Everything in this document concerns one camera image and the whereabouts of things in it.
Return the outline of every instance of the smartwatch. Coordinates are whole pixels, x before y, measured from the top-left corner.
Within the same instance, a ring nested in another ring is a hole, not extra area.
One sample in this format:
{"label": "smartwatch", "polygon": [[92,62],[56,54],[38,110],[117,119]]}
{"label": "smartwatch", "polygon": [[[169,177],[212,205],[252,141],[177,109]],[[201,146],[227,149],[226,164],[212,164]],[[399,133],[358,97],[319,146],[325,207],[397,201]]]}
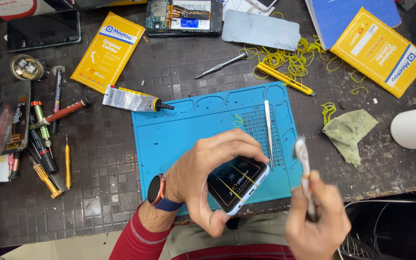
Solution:
{"label": "smartwatch", "polygon": [[147,190],[147,200],[156,209],[164,211],[175,211],[184,205],[184,202],[177,203],[165,198],[165,178],[163,178],[163,174],[153,177]]}

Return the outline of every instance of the green cloth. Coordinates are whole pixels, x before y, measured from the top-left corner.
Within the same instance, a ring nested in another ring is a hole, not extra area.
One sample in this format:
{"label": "green cloth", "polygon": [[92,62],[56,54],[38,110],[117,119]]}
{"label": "green cloth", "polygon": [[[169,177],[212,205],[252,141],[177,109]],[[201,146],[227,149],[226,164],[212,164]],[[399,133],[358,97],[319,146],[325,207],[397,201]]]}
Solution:
{"label": "green cloth", "polygon": [[367,111],[347,112],[330,120],[322,129],[347,163],[361,164],[357,143],[378,124]]}

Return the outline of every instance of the grid of holes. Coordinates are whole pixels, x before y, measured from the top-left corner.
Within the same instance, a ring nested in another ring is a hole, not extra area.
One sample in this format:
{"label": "grid of holes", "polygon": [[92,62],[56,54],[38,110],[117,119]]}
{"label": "grid of holes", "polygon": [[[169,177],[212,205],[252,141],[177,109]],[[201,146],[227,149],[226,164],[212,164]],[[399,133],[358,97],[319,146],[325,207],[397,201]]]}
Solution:
{"label": "grid of holes", "polygon": [[[285,166],[285,160],[282,153],[282,145],[280,144],[279,133],[277,125],[275,124],[275,116],[272,107],[269,107],[271,134],[272,134],[272,153],[273,153],[273,167]],[[267,141],[267,124],[266,113],[262,107],[253,107],[251,112],[242,113],[243,127],[245,132],[250,134],[256,141],[261,144],[264,154],[269,156],[269,145]]]}

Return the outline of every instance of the gold screwdriver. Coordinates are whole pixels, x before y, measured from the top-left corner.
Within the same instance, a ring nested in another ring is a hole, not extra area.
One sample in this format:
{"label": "gold screwdriver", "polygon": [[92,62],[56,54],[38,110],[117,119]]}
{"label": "gold screwdriver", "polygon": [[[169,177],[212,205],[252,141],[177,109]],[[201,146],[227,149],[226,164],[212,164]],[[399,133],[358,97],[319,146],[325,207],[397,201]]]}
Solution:
{"label": "gold screwdriver", "polygon": [[54,199],[62,196],[62,192],[59,191],[59,189],[57,189],[57,187],[54,184],[52,184],[43,167],[36,161],[36,159],[32,155],[29,155],[29,160],[33,164],[33,169],[38,174],[39,178],[44,182],[44,184],[46,184],[48,189],[51,191],[51,198]]}
{"label": "gold screwdriver", "polygon": [[66,145],[65,145],[65,186],[67,189],[70,189],[72,186],[72,174],[70,173],[70,146],[68,145],[68,135],[66,135]]}

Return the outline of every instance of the red screwdriver handle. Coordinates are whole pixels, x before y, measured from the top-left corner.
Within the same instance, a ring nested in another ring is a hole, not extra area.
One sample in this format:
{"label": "red screwdriver handle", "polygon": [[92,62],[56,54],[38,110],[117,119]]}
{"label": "red screwdriver handle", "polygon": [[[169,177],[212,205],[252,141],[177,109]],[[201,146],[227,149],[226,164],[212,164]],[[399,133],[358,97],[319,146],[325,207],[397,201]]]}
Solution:
{"label": "red screwdriver handle", "polygon": [[92,100],[90,97],[84,97],[80,102],[76,102],[73,105],[69,105],[68,107],[61,109],[54,114],[43,118],[43,123],[50,124],[54,120],[61,119],[62,117],[70,114],[71,112],[80,109],[86,105],[92,104]]}

